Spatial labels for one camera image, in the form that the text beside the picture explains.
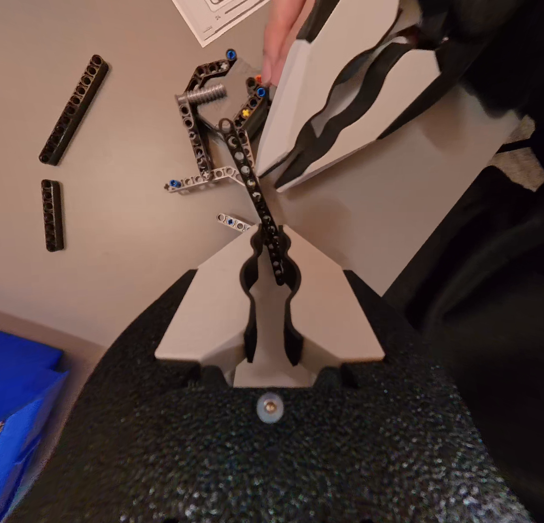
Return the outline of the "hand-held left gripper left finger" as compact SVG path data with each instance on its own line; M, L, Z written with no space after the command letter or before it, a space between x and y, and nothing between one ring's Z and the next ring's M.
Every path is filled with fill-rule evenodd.
M162 363L197 363L219 369L234 386L236 367L252 363L257 344L251 293L262 254L261 226L251 227L193 274L154 356Z

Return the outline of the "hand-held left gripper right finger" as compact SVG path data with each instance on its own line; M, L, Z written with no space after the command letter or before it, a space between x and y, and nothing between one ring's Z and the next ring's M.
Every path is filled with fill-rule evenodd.
M348 279L351 271L332 260L288 225L282 225L283 345L294 380L312 386L327 367L374 363L385 351Z

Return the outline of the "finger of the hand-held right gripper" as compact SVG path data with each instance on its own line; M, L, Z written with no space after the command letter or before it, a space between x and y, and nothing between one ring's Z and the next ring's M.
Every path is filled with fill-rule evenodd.
M312 178L417 117L419 0L315 0L284 62L256 174Z
M296 145L276 190L287 191L377 141L439 74L434 51L400 39L388 43L310 119L311 132Z

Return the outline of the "long black toy beam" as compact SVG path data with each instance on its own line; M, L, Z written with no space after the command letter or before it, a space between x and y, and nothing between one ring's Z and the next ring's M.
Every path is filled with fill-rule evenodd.
M263 244L268 249L276 283L281 286L284 283L284 268L279 229L256 176L255 163L247 132L238 129L235 123L228 118L220 119L218 128L260 219L260 233Z

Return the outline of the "grey black toy motor assembly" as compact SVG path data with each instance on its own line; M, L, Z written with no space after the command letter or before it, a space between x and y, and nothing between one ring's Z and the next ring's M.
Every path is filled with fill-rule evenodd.
M175 100L198 173L170 180L165 190L182 193L219 181L235 181L248 191L262 235L275 238L277 227L255 173L251 147L251 139L263 126L270 107L269 89L262 84L258 71L229 49L223 59L198 66ZM234 166L214 165L209 151L211 134L224 141Z

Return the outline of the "person's right forearm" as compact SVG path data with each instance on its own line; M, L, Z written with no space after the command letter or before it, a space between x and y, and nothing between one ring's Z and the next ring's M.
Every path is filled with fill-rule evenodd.
M452 34L483 44L461 84L492 117L543 109L543 0L450 0Z

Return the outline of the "grey desk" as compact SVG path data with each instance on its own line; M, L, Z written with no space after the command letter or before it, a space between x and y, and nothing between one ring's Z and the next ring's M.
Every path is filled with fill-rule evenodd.
M1 327L109 347L150 303L252 220L234 182L169 194L196 173L174 94L234 48L261 65L269 4L202 48L171 0L1 0ZM57 166L38 156L85 68L109 71ZM457 87L409 125L288 193L274 217L383 295L518 126ZM41 181L60 182L64 250L45 246Z

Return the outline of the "person's right hand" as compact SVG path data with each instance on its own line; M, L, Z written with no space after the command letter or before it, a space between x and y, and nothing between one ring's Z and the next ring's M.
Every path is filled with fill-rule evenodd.
M289 49L315 0L271 0L264 30L261 77L268 85L278 85Z

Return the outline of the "white instruction booklet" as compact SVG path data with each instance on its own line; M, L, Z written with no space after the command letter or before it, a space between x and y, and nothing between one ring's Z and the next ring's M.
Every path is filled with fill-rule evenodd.
M171 0L195 38L206 47L270 0Z

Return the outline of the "dark cloth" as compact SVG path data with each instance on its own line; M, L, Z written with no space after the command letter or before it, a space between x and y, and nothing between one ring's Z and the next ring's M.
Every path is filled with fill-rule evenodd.
M543 185L486 167L384 299L432 345L501 474L543 522Z

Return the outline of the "short black toy beam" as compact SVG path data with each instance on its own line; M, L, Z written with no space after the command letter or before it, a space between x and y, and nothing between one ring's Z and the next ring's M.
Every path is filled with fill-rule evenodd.
M41 181L45 246L49 252L64 250L63 200L60 182Z

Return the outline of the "blue plastic bin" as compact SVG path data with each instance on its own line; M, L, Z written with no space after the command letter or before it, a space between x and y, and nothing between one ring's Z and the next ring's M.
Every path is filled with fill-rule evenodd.
M1 332L1 519L9 512L68 372L58 348Z

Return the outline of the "medium black toy beam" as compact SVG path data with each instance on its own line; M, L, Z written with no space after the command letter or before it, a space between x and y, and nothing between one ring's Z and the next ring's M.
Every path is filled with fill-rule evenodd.
M57 166L62 160L108 71L109 65L101 56L90 58L38 156L42 164Z

